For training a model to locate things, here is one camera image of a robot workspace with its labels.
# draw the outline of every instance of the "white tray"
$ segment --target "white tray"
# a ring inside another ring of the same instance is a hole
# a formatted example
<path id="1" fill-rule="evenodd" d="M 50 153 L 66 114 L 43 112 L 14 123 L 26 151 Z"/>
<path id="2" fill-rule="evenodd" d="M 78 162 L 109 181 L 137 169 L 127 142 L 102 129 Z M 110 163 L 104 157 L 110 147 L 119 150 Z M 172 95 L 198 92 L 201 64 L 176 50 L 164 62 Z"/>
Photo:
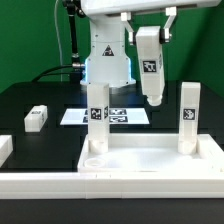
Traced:
<path id="1" fill-rule="evenodd" d="M 79 172 L 2 173 L 0 199 L 224 198 L 221 148 L 209 135 L 199 135 L 197 153 L 183 156 L 177 139 L 111 134 L 109 153 L 99 156 L 88 152 L 87 136 Z"/>
<path id="2" fill-rule="evenodd" d="M 177 134 L 110 134 L 109 150 L 94 154 L 85 139 L 79 172 L 169 172 L 221 171 L 224 153 L 210 135 L 198 135 L 197 152 L 178 152 Z"/>

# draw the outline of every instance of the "white vertical block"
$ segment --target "white vertical block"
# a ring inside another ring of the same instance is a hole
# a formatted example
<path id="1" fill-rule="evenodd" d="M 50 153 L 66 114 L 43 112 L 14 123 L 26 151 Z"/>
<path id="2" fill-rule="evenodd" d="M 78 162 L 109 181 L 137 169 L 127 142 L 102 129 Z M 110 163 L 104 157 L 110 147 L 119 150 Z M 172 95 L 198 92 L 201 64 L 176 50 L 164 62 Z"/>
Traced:
<path id="1" fill-rule="evenodd" d="M 196 152 L 200 90 L 200 83 L 182 83 L 178 144 L 182 154 Z"/>
<path id="2" fill-rule="evenodd" d="M 12 150 L 12 136 L 0 135 L 0 167 L 11 154 Z"/>
<path id="3" fill-rule="evenodd" d="M 93 83 L 87 87 L 88 137 L 94 153 L 108 151 L 109 84 Z"/>
<path id="4" fill-rule="evenodd" d="M 160 27 L 141 27 L 136 35 L 142 93 L 152 106 L 161 104 L 164 89 Z"/>

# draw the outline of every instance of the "white paper sheet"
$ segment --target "white paper sheet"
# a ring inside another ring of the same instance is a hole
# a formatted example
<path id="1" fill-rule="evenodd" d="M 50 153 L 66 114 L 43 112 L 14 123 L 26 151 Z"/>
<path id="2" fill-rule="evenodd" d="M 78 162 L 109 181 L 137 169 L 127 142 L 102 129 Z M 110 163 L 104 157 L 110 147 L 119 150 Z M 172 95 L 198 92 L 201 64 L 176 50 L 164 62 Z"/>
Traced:
<path id="1" fill-rule="evenodd" d="M 149 124 L 144 108 L 110 108 L 110 124 Z M 87 109 L 67 109 L 61 125 L 87 125 Z"/>

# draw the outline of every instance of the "green wall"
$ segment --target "green wall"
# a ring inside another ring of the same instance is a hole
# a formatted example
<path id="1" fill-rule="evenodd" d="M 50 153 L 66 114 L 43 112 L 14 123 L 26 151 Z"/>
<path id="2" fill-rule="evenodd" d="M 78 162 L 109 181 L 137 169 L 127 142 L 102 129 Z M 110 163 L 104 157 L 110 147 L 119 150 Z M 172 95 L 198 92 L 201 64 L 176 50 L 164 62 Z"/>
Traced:
<path id="1" fill-rule="evenodd" d="M 2 2 L 0 92 L 13 83 L 30 81 L 40 72 L 59 65 L 54 5 L 55 0 Z M 161 25 L 165 19 L 163 14 L 136 16 L 133 26 L 137 30 L 139 26 Z M 69 64 L 69 25 L 61 4 L 58 20 L 64 64 Z M 89 54 L 88 19 L 79 20 L 77 28 L 79 52 L 84 60 Z M 200 80 L 224 97 L 224 2 L 216 8 L 179 12 L 172 33 L 172 42 L 164 46 L 166 79 Z M 126 52 L 133 60 L 133 76 L 139 79 L 136 48 L 127 47 Z"/>

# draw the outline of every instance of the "blue light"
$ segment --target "blue light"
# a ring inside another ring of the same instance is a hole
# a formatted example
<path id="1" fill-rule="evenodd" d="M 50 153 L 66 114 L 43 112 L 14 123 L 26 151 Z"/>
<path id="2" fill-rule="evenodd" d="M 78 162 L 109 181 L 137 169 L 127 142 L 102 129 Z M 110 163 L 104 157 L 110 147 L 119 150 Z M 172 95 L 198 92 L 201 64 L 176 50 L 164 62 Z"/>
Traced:
<path id="1" fill-rule="evenodd" d="M 129 70 L 129 71 L 128 71 L 128 76 L 129 76 L 129 80 L 131 80 L 131 79 L 132 79 L 132 78 L 131 78 L 131 72 L 132 72 L 132 71 L 131 71 L 131 59 L 130 59 L 130 58 L 128 59 L 128 64 L 129 64 L 129 66 L 128 66 L 128 67 L 129 67 L 129 69 L 128 69 L 128 70 Z"/>
<path id="2" fill-rule="evenodd" d="M 87 70 L 87 68 L 88 68 L 88 60 L 86 59 L 85 60 L 85 78 L 84 78 L 85 82 L 87 82 L 87 80 L 88 80 L 88 70 Z"/>

